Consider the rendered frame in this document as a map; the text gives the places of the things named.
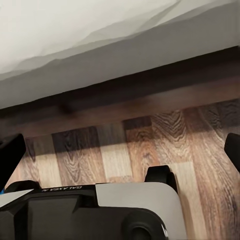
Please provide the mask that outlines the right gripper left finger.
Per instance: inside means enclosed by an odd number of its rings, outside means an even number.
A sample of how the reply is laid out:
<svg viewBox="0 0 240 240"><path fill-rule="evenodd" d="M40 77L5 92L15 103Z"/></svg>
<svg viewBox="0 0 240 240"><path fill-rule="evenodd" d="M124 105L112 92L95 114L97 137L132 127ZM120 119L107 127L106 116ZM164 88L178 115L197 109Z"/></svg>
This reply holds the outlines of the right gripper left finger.
<svg viewBox="0 0 240 240"><path fill-rule="evenodd" d="M26 153L22 133L0 138L0 193Z"/></svg>

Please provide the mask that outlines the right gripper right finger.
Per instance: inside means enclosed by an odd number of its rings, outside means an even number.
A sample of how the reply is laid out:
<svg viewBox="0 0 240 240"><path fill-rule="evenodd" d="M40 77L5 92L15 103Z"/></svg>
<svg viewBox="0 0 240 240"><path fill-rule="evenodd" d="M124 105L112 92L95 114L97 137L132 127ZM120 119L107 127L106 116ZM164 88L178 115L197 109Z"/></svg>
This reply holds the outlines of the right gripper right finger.
<svg viewBox="0 0 240 240"><path fill-rule="evenodd" d="M227 135L224 151L234 166L240 173L240 135L235 133L229 133Z"/></svg>

